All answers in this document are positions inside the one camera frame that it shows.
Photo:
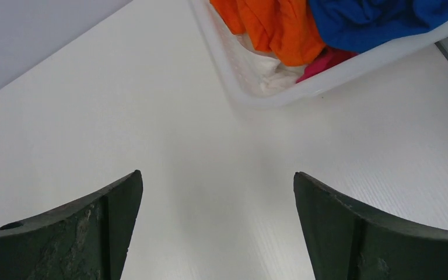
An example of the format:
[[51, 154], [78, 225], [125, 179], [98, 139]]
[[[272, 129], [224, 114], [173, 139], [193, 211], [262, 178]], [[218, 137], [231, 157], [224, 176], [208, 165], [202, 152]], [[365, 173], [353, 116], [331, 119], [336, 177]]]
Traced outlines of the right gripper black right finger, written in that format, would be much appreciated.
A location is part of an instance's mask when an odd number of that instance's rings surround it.
[[384, 212], [303, 172], [293, 189], [316, 279], [448, 279], [448, 230]]

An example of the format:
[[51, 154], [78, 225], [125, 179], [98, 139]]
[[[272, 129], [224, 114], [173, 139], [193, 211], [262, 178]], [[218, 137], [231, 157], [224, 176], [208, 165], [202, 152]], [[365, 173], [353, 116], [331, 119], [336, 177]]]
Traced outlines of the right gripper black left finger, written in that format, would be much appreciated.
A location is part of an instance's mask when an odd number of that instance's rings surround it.
[[0, 227], [0, 279], [120, 279], [142, 201], [136, 170]]

